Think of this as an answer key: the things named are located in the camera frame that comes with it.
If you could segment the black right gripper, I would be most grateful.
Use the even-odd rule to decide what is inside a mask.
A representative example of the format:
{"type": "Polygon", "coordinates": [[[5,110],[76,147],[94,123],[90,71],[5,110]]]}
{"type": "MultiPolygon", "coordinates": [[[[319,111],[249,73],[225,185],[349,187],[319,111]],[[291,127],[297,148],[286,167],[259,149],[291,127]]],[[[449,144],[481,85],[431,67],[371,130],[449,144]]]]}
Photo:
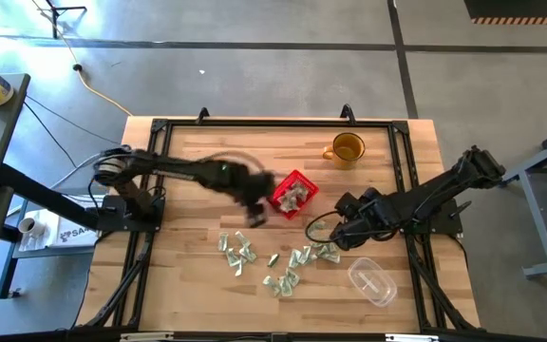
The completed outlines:
{"type": "Polygon", "coordinates": [[[368,239],[387,241],[392,238],[392,229],[385,226],[374,211],[374,201],[382,195],[374,188],[368,188],[360,197],[345,193],[334,206],[342,219],[330,233],[330,241],[341,250],[348,251],[362,246],[368,239]]]}

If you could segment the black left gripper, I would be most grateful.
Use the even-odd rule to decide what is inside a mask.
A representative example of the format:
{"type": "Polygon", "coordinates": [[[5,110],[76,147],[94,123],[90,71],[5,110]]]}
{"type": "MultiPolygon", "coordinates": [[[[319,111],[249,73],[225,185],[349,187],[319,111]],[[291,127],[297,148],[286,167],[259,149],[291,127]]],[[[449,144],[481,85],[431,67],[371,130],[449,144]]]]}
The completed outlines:
{"type": "Polygon", "coordinates": [[[236,202],[246,209],[246,222],[250,228],[256,228],[267,221],[262,199],[274,193],[274,173],[261,171],[251,174],[247,167],[232,169],[230,194],[236,202]]]}

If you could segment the red plastic mesh basket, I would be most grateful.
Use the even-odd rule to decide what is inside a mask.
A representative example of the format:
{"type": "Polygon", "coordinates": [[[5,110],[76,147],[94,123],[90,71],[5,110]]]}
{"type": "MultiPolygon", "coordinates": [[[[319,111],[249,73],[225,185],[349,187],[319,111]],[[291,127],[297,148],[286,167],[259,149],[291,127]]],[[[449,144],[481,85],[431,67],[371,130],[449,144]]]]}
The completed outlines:
{"type": "Polygon", "coordinates": [[[318,186],[309,180],[305,175],[303,175],[298,170],[293,170],[282,182],[280,182],[274,189],[273,194],[268,197],[268,203],[272,206],[275,212],[279,213],[286,219],[293,219],[299,212],[301,212],[305,207],[308,206],[313,197],[319,192],[318,186]],[[279,198],[283,195],[291,194],[291,187],[296,182],[302,182],[306,187],[309,188],[310,192],[305,202],[298,200],[297,205],[298,209],[290,213],[284,213],[279,209],[279,198]]]}

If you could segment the yellow enamel mug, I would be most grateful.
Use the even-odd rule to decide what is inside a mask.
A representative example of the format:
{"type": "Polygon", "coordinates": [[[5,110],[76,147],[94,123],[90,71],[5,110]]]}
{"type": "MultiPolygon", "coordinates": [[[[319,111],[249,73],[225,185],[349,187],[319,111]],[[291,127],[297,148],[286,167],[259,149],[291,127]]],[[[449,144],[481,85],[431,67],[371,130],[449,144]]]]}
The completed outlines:
{"type": "Polygon", "coordinates": [[[330,146],[323,150],[322,158],[332,161],[339,169],[351,169],[360,161],[366,152],[362,138],[351,132],[338,134],[330,146]]]}

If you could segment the clear plastic container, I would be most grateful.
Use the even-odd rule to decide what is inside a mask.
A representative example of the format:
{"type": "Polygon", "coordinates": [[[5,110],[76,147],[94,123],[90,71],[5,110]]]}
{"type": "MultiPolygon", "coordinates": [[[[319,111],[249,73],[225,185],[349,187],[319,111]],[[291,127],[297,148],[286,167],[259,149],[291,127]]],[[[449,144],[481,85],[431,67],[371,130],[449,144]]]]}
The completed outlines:
{"type": "Polygon", "coordinates": [[[397,296],[395,281],[370,258],[357,258],[350,265],[348,275],[353,286],[376,307],[387,307],[397,296]]]}

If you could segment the white printed bag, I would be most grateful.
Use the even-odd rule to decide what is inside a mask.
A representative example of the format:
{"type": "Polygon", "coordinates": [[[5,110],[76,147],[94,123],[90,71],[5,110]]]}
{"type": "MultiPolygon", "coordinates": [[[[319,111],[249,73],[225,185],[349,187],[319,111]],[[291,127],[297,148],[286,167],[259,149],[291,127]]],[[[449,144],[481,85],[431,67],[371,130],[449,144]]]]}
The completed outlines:
{"type": "Polygon", "coordinates": [[[28,237],[21,233],[21,252],[94,245],[99,238],[97,232],[61,218],[47,209],[27,212],[22,219],[24,218],[42,221],[46,225],[46,230],[40,237],[28,237]]]}

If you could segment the black desk support beam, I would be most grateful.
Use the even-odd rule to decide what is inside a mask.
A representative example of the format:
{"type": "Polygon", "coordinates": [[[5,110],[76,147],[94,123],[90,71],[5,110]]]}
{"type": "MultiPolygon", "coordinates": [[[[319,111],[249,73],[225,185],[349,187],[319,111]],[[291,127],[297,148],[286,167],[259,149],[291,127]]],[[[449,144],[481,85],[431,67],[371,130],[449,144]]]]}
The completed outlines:
{"type": "Polygon", "coordinates": [[[95,214],[89,213],[71,199],[67,199],[64,195],[47,188],[5,163],[0,166],[0,185],[10,187],[15,195],[34,202],[62,218],[85,228],[97,229],[98,219],[95,214]]]}

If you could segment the grey-blue metal shelf stand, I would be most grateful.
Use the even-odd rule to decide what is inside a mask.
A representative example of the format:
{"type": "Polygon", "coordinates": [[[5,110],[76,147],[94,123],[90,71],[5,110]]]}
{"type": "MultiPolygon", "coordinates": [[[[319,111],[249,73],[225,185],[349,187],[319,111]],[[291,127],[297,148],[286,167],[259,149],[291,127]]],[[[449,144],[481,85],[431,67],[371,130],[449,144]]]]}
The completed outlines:
{"type": "Polygon", "coordinates": [[[0,239],[9,243],[9,248],[5,254],[3,269],[0,276],[0,299],[10,299],[21,295],[20,288],[12,289],[10,287],[19,259],[83,255],[94,251],[94,245],[88,245],[78,247],[46,248],[38,251],[21,252],[19,250],[21,241],[20,234],[14,226],[6,223],[4,224],[0,239]]]}

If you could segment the black tripod stand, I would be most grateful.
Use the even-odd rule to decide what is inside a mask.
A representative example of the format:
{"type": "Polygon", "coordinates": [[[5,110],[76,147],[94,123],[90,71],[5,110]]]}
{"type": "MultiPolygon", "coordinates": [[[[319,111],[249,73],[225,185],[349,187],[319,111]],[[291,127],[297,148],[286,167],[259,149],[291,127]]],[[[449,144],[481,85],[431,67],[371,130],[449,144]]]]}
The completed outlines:
{"type": "Polygon", "coordinates": [[[67,11],[79,10],[81,12],[86,12],[87,7],[85,6],[66,6],[60,7],[54,5],[51,0],[44,0],[47,4],[47,10],[51,13],[51,23],[52,23],[52,37],[58,39],[62,37],[62,34],[58,30],[58,19],[61,15],[67,11]]]}

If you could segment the black mat with hazard stripe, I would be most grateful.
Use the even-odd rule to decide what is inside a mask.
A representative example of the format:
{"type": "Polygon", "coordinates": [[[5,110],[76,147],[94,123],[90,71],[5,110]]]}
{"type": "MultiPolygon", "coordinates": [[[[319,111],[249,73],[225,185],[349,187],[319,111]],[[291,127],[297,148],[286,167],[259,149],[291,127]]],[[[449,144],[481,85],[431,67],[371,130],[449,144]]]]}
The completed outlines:
{"type": "Polygon", "coordinates": [[[476,25],[547,25],[547,0],[463,0],[476,25]]]}

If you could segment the silver metal bracket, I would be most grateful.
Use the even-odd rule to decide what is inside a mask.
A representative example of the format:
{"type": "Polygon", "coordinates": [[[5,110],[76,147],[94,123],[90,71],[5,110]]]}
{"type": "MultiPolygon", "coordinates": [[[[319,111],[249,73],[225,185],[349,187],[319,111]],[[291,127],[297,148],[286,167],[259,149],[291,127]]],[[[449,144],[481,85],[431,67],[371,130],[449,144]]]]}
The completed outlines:
{"type": "Polygon", "coordinates": [[[386,342],[440,342],[437,335],[387,333],[386,342]]]}
{"type": "Polygon", "coordinates": [[[129,332],[122,333],[119,342],[168,342],[174,337],[173,332],[129,332]]]}

